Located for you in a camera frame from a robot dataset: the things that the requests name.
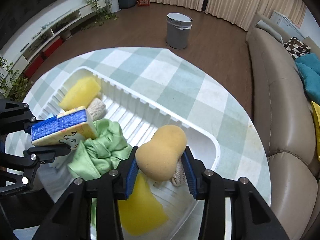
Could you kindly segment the grey round trash bin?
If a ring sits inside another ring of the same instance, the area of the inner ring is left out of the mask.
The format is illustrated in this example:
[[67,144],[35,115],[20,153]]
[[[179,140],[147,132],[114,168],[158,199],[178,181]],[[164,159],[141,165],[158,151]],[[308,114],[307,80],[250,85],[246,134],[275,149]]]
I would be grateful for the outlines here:
[[188,44],[193,19],[187,15],[170,12],[167,14],[166,42],[175,49],[184,49]]

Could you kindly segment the beige leather sofa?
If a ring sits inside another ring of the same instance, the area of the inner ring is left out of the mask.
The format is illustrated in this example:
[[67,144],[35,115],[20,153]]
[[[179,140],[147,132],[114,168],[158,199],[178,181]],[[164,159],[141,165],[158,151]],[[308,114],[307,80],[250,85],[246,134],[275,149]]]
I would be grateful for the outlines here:
[[246,42],[253,69],[254,125],[271,177],[271,208],[290,239],[319,239],[319,158],[310,101],[283,43],[289,34],[256,13]]

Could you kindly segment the teal cushion front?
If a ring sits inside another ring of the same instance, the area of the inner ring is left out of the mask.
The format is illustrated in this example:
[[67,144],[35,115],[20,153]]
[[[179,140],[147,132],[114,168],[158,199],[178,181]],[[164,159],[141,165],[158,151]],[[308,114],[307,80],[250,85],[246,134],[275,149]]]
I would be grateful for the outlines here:
[[320,88],[319,75],[310,67],[303,63],[297,63],[297,68],[300,77],[303,80],[304,90],[309,99],[319,105],[320,102]]

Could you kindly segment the white plastic tray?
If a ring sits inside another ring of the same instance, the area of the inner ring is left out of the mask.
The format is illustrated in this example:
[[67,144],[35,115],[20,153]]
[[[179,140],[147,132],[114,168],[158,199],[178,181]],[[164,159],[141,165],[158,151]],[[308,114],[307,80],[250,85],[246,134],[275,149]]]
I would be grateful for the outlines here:
[[[125,85],[85,66],[64,75],[63,84],[54,90],[38,118],[44,120],[51,114],[62,113],[59,103],[69,89],[84,77],[92,77],[99,83],[100,97],[106,106],[105,118],[120,124],[123,135],[131,146],[148,142],[157,129],[164,125],[176,125],[184,130],[187,145],[194,158],[201,160],[206,168],[216,169],[221,150],[212,134]],[[172,239],[195,209],[197,202],[189,193],[187,184],[176,187],[170,181],[158,183],[151,179],[148,184],[169,219],[159,228],[140,236],[124,231],[124,238]]]

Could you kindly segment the yellow rectangular sponge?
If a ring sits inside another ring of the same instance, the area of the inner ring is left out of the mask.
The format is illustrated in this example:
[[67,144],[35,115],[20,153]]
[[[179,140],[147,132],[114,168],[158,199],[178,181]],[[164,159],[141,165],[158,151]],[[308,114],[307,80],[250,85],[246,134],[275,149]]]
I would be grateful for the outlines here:
[[101,86],[93,77],[84,77],[76,82],[67,92],[59,106],[64,111],[77,107],[88,107],[92,100],[99,94]]

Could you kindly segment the cream knotted rope ball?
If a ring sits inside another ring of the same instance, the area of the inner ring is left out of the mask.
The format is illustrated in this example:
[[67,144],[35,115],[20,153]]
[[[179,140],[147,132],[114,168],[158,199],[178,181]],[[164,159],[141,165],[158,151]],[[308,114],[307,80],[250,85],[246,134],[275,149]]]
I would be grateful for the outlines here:
[[92,100],[87,107],[87,111],[93,121],[102,119],[107,112],[105,104],[99,98]]

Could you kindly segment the green white checkered tablecloth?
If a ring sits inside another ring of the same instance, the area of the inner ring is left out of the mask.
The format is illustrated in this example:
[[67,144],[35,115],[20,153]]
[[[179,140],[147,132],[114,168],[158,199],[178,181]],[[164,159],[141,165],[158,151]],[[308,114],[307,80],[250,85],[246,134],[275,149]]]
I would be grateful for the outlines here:
[[229,179],[247,177],[267,202],[271,181],[266,154],[249,115],[232,94],[205,72],[168,49],[96,50],[58,64],[33,85],[25,102],[39,116],[47,101],[79,67],[111,78],[216,137],[216,167]]

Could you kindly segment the tan peanut-shaped sponge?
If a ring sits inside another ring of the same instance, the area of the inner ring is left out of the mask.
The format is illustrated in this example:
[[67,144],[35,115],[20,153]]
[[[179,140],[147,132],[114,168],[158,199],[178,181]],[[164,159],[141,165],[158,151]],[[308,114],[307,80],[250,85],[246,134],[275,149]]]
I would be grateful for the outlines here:
[[186,146],[187,137],[183,129],[175,125],[162,126],[150,141],[136,150],[137,165],[152,180],[169,180],[173,177]]

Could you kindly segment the green satin cloth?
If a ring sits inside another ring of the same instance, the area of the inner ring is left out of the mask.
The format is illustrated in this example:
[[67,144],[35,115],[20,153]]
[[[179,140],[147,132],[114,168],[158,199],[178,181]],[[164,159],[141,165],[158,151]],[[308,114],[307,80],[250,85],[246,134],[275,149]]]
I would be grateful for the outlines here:
[[129,157],[132,146],[123,136],[118,122],[101,119],[94,122],[98,137],[81,141],[68,169],[73,178],[98,179],[116,169]]

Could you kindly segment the white storage box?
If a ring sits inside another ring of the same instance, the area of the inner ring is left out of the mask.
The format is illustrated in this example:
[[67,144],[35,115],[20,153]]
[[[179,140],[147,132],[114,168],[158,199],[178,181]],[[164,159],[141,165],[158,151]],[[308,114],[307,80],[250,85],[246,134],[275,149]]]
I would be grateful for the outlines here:
[[294,24],[294,22],[291,21],[285,15],[274,10],[270,17],[270,20],[271,22],[278,25],[285,32],[287,32],[290,35],[290,37],[296,37],[300,41],[302,41],[305,38],[304,35],[300,32],[299,28]]

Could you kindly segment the teal cushion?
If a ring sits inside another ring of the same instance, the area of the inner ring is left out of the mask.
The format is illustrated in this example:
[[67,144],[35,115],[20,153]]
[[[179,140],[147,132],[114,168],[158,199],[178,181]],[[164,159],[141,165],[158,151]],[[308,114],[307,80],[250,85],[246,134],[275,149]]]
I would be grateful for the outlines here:
[[304,90],[309,99],[319,105],[320,102],[320,88],[319,75],[310,67],[303,63],[297,63],[297,68],[300,77],[303,80]]
[[308,67],[320,75],[320,60],[315,53],[306,54],[295,59],[297,66]]

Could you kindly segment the yellow blue cartoon sponge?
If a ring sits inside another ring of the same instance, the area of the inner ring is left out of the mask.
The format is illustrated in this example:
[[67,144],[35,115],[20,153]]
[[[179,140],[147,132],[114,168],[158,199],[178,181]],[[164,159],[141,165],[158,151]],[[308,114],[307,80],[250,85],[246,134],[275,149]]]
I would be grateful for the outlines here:
[[31,127],[33,146],[66,144],[76,149],[81,141],[95,139],[98,133],[84,106],[60,113]]

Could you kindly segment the yellow sponge in tray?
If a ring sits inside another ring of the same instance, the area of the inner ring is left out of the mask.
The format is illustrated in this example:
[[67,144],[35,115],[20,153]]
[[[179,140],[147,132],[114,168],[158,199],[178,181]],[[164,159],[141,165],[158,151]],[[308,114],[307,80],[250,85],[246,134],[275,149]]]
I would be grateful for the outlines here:
[[163,205],[152,194],[146,177],[139,173],[133,192],[127,200],[118,200],[121,226],[127,233],[140,236],[148,233],[169,219]]

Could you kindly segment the green plant at left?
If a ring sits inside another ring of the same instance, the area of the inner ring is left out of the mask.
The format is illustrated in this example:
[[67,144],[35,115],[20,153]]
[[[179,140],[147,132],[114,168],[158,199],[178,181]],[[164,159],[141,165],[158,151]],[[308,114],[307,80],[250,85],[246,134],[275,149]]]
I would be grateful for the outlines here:
[[22,102],[30,88],[28,83],[24,74],[13,70],[13,63],[1,57],[1,99]]

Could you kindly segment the grey folded blanket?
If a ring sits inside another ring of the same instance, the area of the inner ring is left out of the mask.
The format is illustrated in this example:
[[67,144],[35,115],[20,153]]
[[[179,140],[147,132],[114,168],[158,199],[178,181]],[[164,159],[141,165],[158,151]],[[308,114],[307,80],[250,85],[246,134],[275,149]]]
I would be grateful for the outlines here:
[[255,24],[256,28],[263,29],[264,31],[268,32],[271,36],[273,36],[278,42],[283,43],[283,37],[278,33],[276,30],[274,30],[270,25],[268,25],[263,20],[259,20]]

